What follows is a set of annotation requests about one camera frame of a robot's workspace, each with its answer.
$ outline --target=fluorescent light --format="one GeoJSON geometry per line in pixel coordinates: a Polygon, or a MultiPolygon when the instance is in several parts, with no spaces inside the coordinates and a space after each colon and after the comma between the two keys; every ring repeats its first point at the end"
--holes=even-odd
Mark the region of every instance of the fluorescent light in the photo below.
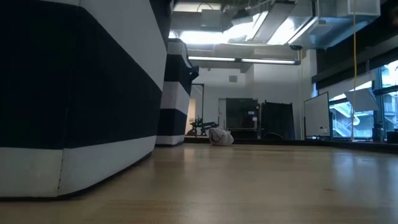
{"type": "Polygon", "coordinates": [[[296,63],[296,61],[291,61],[291,60],[246,59],[246,58],[243,58],[242,62],[245,62],[245,63],[273,63],[273,64],[281,64],[281,65],[294,65],[296,63]]]}
{"type": "Polygon", "coordinates": [[[315,16],[311,22],[309,22],[302,30],[300,30],[300,32],[296,33],[296,35],[294,35],[290,41],[288,41],[288,44],[292,44],[293,42],[295,42],[299,37],[301,37],[301,35],[304,34],[305,31],[307,31],[316,21],[318,20],[318,16],[315,16]]]}
{"type": "Polygon", "coordinates": [[[253,29],[249,32],[249,34],[246,36],[246,40],[252,40],[255,36],[255,34],[257,34],[257,32],[259,31],[262,23],[264,22],[264,20],[266,19],[268,15],[268,11],[264,11],[261,14],[256,14],[253,16],[253,21],[254,25],[253,25],[253,29]]]}
{"type": "Polygon", "coordinates": [[[186,44],[222,44],[227,43],[221,32],[184,31],[180,39],[186,44]]]}
{"type": "Polygon", "coordinates": [[[219,57],[188,57],[189,60],[207,60],[207,61],[215,61],[215,62],[234,62],[235,58],[219,58],[219,57]]]}

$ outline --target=white bag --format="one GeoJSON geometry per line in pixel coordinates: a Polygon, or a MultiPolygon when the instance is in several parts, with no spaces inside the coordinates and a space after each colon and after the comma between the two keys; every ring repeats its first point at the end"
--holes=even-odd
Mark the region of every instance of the white bag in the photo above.
{"type": "Polygon", "coordinates": [[[234,142],[232,135],[221,128],[210,128],[209,140],[214,146],[230,146],[234,142]]]}

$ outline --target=black and white striped pillar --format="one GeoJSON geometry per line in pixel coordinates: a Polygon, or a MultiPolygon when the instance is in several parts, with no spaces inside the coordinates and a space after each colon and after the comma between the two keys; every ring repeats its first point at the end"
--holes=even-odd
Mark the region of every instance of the black and white striped pillar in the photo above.
{"type": "Polygon", "coordinates": [[[170,39],[156,145],[183,142],[192,80],[197,75],[197,68],[189,62],[187,46],[179,39],[170,39]]]}
{"type": "Polygon", "coordinates": [[[152,152],[170,12],[163,0],[0,1],[0,197],[75,192],[152,152]]]}

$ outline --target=window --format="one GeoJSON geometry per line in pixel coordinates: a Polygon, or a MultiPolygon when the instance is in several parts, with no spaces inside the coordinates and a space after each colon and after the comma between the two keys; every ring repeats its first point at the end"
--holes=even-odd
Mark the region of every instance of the window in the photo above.
{"type": "MultiPolygon", "coordinates": [[[[351,110],[349,102],[338,103],[330,106],[333,118],[333,137],[351,137],[351,110]]],[[[354,137],[371,138],[374,126],[373,111],[356,112],[354,116],[354,137]]]]}
{"type": "Polygon", "coordinates": [[[398,60],[381,67],[383,88],[398,85],[398,60]]]}
{"type": "Polygon", "coordinates": [[[398,92],[383,95],[384,102],[384,129],[394,131],[398,128],[398,92]]]}

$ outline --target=yellow cable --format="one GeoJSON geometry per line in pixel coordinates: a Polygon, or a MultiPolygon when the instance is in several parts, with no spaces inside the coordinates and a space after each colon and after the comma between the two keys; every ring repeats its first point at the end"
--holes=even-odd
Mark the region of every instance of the yellow cable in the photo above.
{"type": "Polygon", "coordinates": [[[355,102],[356,102],[356,75],[358,72],[356,64],[356,0],[354,0],[354,100],[353,109],[351,111],[351,140],[354,140],[354,117],[355,117],[355,102]]]}

